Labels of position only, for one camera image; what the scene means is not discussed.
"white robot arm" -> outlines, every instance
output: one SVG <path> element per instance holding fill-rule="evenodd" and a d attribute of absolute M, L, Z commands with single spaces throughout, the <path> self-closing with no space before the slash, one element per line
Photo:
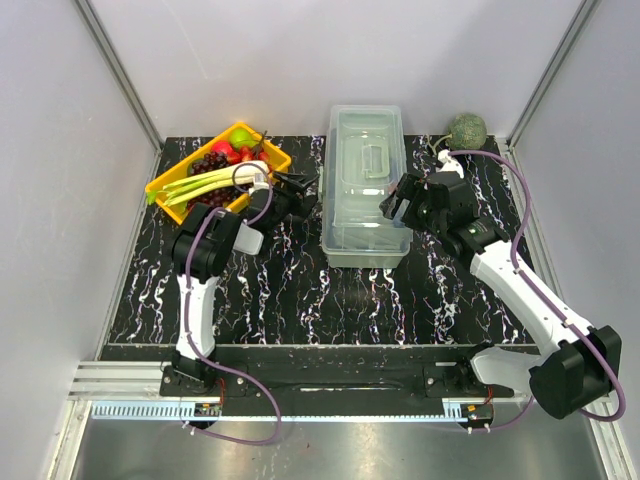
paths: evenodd
<path fill-rule="evenodd" d="M 264 177 L 256 176 L 251 190 L 247 217 L 232 212 L 218 212 L 200 236 L 190 260 L 191 278 L 187 278 L 186 264 L 189 251 L 198 237 L 204 219 L 212 207 L 196 204 L 178 230 L 168 255 L 180 285 L 180 336 L 171 361 L 174 372 L 191 379 L 210 384 L 213 380 L 208 368 L 191 347 L 188 338 L 198 353 L 209 357 L 215 349 L 213 336 L 213 306 L 215 291 L 222 271 L 227 265 L 232 250 L 257 255 L 264 240 L 263 232 L 271 231 L 287 215 L 306 217 L 317 202 L 317 196 L 305 195 L 317 180 L 317 175 L 284 174 L 275 172 L 279 181 L 273 191 Z M 185 327 L 185 309 L 189 310 L 189 328 Z"/>
<path fill-rule="evenodd" d="M 506 234 L 490 219 L 476 215 L 475 195 L 463 180 L 458 162 L 446 152 L 440 152 L 438 160 L 440 171 L 426 179 L 405 174 L 395 192 L 381 203 L 381 210 L 387 218 L 394 218 L 406 207 L 402 213 L 405 225 L 437 236 L 448 254 L 496 292 L 539 350 L 538 355 L 530 355 L 479 346 L 468 358 L 468 370 L 474 376 L 471 382 L 531 393 L 555 418 L 564 418 L 610 392 L 612 383 L 598 359 L 568 327 L 588 337 L 616 375 L 620 337 L 608 326 L 595 329 L 572 311 L 523 261 L 516 268 Z M 566 318 L 559 319 L 549 304 Z"/>

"grapes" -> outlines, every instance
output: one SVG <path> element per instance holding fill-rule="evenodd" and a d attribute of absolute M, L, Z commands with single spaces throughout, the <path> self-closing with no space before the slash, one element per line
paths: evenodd
<path fill-rule="evenodd" d="M 202 173 L 228 167 L 227 156 L 221 152 L 205 153 L 198 160 L 194 160 L 189 165 L 188 176 L 200 175 Z M 204 193 L 192 198 L 187 202 L 187 210 L 193 208 L 196 203 L 205 203 L 212 207 L 226 207 L 240 196 L 240 192 L 234 187 L 225 187 Z"/>

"white panel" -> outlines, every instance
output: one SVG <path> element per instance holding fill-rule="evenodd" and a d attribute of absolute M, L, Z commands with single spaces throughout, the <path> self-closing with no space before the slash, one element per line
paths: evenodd
<path fill-rule="evenodd" d="M 567 302 L 622 336 L 640 461 L 638 2 L 602 2 L 517 146 Z"/>
<path fill-rule="evenodd" d="M 153 152 L 70 0 L 0 4 L 0 476 L 35 479 Z"/>
<path fill-rule="evenodd" d="M 324 134 L 331 105 L 397 104 L 405 133 L 456 113 L 507 135 L 580 1 L 93 0 L 160 133 L 235 120 Z"/>

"yellow basket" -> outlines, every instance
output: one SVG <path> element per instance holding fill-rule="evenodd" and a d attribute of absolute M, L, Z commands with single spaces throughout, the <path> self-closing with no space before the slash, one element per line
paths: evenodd
<path fill-rule="evenodd" d="M 207 144 L 200 147 L 198 150 L 193 152 L 191 155 L 189 155 L 187 158 L 182 160 L 176 166 L 167 170 L 165 173 L 160 175 L 154 181 L 149 183 L 145 187 L 144 191 L 146 193 L 149 193 L 154 190 L 158 191 L 158 190 L 161 190 L 165 185 L 171 182 L 175 182 L 176 180 L 181 180 L 185 178 L 187 176 L 187 171 L 189 170 L 189 165 L 191 165 L 191 162 L 194 162 L 196 160 L 200 160 L 201 158 L 203 158 L 205 153 L 209 153 L 214 143 L 217 143 L 221 140 L 228 141 L 229 137 L 231 136 L 231 132 L 233 132 L 236 128 L 244 128 L 246 131 L 248 131 L 251 134 L 251 136 L 255 140 L 260 140 L 260 137 L 261 137 L 260 133 L 256 132 L 248 125 L 245 125 L 242 122 L 238 122 L 232 125 L 231 127 L 227 128 L 224 132 L 222 132 L 216 138 L 214 138 Z M 263 147 L 264 147 L 264 151 L 267 152 L 267 154 L 269 155 L 268 163 L 269 165 L 271 165 L 273 170 L 278 172 L 285 172 L 285 173 L 289 171 L 289 166 L 291 165 L 291 157 L 289 155 L 284 153 L 278 147 L 274 146 L 268 140 L 264 141 Z M 167 207 L 164 204 L 165 199 L 166 199 L 165 194 L 162 194 L 162 193 L 158 194 L 158 196 L 156 197 L 156 203 L 160 208 L 162 208 L 165 212 L 167 212 L 171 218 L 173 218 L 176 222 L 178 222 L 178 225 L 180 225 L 184 221 L 185 217 L 187 216 L 187 213 L 189 212 L 186 212 L 186 211 L 179 212 L 176 210 L 175 206 Z M 247 205 L 249 205 L 249 195 L 244 193 L 239 198 L 237 198 L 232 203 L 230 203 L 227 206 L 227 209 L 231 210 L 232 212 L 238 213 L 243 208 L 246 208 Z"/>

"clear plastic container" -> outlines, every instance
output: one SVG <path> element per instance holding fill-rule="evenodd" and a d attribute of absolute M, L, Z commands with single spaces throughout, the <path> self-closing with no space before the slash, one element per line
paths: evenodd
<path fill-rule="evenodd" d="M 379 205 L 407 170 L 400 109 L 331 109 L 323 171 L 322 249 L 331 267 L 395 268 L 413 232 Z"/>

